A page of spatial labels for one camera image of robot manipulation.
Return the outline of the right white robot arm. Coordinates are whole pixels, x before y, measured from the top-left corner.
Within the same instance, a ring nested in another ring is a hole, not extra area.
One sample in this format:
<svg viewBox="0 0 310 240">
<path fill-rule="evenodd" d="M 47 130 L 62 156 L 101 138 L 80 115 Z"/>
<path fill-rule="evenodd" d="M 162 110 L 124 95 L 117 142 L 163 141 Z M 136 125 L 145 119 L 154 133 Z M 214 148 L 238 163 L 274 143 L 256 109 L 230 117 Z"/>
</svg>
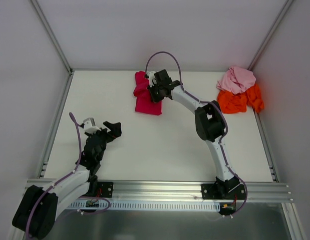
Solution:
<svg viewBox="0 0 310 240">
<path fill-rule="evenodd" d="M 228 153 L 223 139 L 228 133 L 226 120 L 216 101 L 202 101 L 183 88 L 180 80 L 173 81 L 167 71 L 150 71 L 145 74 L 149 81 L 147 90 L 151 101 L 158 103 L 165 98 L 178 102 L 194 114 L 195 129 L 206 142 L 216 169 L 214 190 L 227 199 L 234 194 L 240 185 L 239 177 L 228 161 Z"/>
</svg>

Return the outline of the magenta t shirt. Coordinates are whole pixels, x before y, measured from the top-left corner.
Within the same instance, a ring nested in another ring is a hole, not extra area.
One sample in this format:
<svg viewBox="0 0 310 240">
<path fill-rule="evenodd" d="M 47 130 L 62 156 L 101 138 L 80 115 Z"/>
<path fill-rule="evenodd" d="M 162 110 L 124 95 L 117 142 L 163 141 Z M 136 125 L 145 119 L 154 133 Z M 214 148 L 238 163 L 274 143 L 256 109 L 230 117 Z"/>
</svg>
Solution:
<svg viewBox="0 0 310 240">
<path fill-rule="evenodd" d="M 136 86 L 133 91 L 133 95 L 136 97 L 135 112 L 159 116 L 162 114 L 162 103 L 154 103 L 151 101 L 151 96 L 147 89 L 149 81 L 144 76 L 144 71 L 135 73 Z"/>
</svg>

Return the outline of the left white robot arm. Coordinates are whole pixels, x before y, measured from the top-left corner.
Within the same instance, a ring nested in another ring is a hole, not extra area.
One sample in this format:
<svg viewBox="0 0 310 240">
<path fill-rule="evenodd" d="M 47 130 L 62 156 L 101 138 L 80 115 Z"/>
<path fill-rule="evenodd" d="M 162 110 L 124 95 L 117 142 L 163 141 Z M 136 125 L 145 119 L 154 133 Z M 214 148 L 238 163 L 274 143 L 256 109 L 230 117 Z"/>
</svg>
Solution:
<svg viewBox="0 0 310 240">
<path fill-rule="evenodd" d="M 27 188 L 13 217 L 12 225 L 24 231 L 29 238 L 41 240 L 53 228 L 58 216 L 77 198 L 94 197 L 98 192 L 97 171 L 101 166 L 107 144 L 122 134 L 121 123 L 105 121 L 104 128 L 97 127 L 93 118 L 76 129 L 83 129 L 87 136 L 84 146 L 79 147 L 75 167 L 65 176 L 45 186 Z"/>
</svg>

